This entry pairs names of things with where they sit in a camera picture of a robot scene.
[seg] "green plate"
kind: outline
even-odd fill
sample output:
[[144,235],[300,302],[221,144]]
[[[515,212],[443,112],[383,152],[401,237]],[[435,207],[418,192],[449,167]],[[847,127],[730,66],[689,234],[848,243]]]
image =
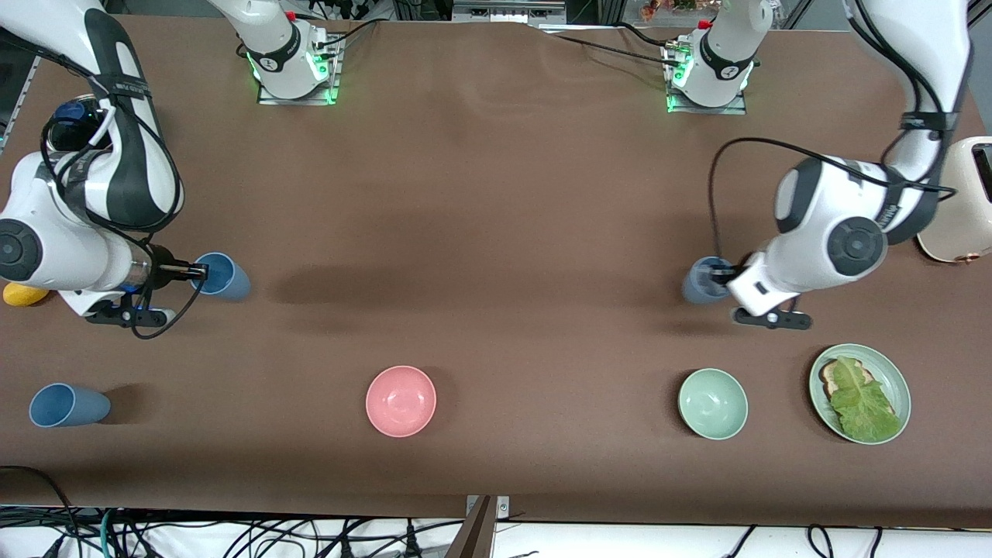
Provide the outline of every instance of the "green plate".
[[[895,409],[896,417],[899,418],[900,423],[899,431],[888,440],[881,442],[862,442],[844,434],[844,431],[840,429],[840,419],[837,418],[837,413],[830,406],[830,400],[826,397],[823,380],[819,377],[819,373],[823,370],[823,367],[828,365],[831,360],[837,360],[839,356],[848,356],[861,360],[864,362],[865,368],[875,376],[876,380],[881,382],[882,392],[885,393],[886,398],[889,399],[889,403],[892,404],[892,408]],[[866,446],[877,446],[895,440],[897,436],[903,433],[903,430],[906,430],[906,424],[910,422],[910,410],[913,407],[910,399],[910,388],[906,385],[906,379],[899,372],[899,369],[892,364],[892,361],[874,349],[855,344],[835,345],[822,352],[816,358],[816,362],[813,363],[812,370],[809,372],[809,398],[812,399],[812,406],[816,409],[816,413],[819,414],[819,418],[823,419],[823,422],[826,423],[826,426],[830,427],[830,430],[836,432],[845,440]]]
[[747,422],[747,395],[734,376],[704,368],[682,383],[679,414],[699,436],[726,440],[736,436]]

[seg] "cream toaster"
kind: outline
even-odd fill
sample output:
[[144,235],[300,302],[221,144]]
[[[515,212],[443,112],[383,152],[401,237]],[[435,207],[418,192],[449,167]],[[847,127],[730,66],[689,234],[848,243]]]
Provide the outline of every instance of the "cream toaster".
[[931,258],[970,262],[992,252],[992,137],[973,137],[950,147],[941,186],[957,195],[941,202],[936,216],[917,235]]

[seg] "bread slice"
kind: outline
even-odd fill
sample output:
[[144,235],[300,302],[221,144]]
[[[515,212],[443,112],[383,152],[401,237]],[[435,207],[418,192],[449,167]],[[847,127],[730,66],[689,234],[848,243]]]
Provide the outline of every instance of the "bread slice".
[[[864,383],[866,385],[875,381],[875,376],[873,376],[872,373],[865,368],[864,362],[855,359],[854,363],[857,364],[858,369],[861,371],[861,375],[864,378]],[[833,369],[836,367],[837,361],[831,360],[819,373],[819,378],[823,380],[823,390],[826,391],[827,398],[833,397],[833,393],[838,389],[837,382],[833,381]],[[892,407],[892,402],[889,403],[889,412],[896,414],[896,409]]]

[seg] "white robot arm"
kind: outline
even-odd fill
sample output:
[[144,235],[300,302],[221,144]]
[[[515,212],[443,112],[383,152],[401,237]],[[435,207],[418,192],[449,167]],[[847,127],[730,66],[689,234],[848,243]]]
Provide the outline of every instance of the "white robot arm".
[[[202,276],[168,250],[127,235],[154,234],[183,206],[183,185],[127,33],[96,0],[8,0],[0,27],[4,40],[85,77],[103,116],[75,150],[45,150],[18,163],[0,212],[0,277],[59,290],[94,322],[164,326],[171,311],[145,308],[131,320],[112,305]],[[104,136],[109,149],[97,147]],[[114,308],[119,312],[108,316]]]
[[[780,234],[741,268],[712,276],[746,311],[735,316],[742,323],[780,327],[783,314],[776,309],[784,302],[865,277],[881,265],[888,244],[930,223],[945,190],[937,183],[971,62],[966,0],[850,0],[845,6],[852,29],[904,83],[902,132],[887,150],[891,162],[886,155],[881,163],[817,156],[786,174],[775,200]],[[740,141],[781,145],[764,138],[731,144]]]
[[207,0],[234,26],[255,77],[274,96],[306,96],[328,80],[324,28],[287,15],[277,0]]
[[730,103],[746,85],[773,17],[768,0],[724,1],[710,27],[679,37],[688,56],[672,86],[700,106]]

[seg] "table surface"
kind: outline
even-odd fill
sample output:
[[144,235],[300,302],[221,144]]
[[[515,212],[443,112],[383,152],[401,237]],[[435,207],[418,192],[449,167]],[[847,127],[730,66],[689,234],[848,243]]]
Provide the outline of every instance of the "table surface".
[[[770,34],[748,115],[713,117],[668,114],[650,63],[516,24],[380,25],[349,48],[336,106],[259,106],[223,20],[122,21],[186,183],[158,240],[179,257],[232,254],[254,290],[204,298],[149,343],[59,300],[0,307],[3,461],[51,473],[75,503],[445,516],[499,493],[534,519],[992,522],[986,262],[897,246],[863,281],[805,296],[806,333],[681,299],[711,252],[705,177],[721,143],[871,160],[894,137],[902,92],[847,34]],[[624,33],[581,36],[651,53]],[[85,88],[40,68],[0,176]],[[969,100],[959,136],[981,129]],[[775,233],[771,199],[798,159],[727,154],[729,255]],[[847,443],[809,404],[813,359],[847,342],[910,384],[913,417],[890,444]],[[399,363],[438,393],[405,440],[363,406]],[[676,407],[709,366],[750,401],[725,442],[691,434]],[[52,381],[107,392],[110,424],[32,427],[28,402]],[[5,501],[50,498],[8,478]]]

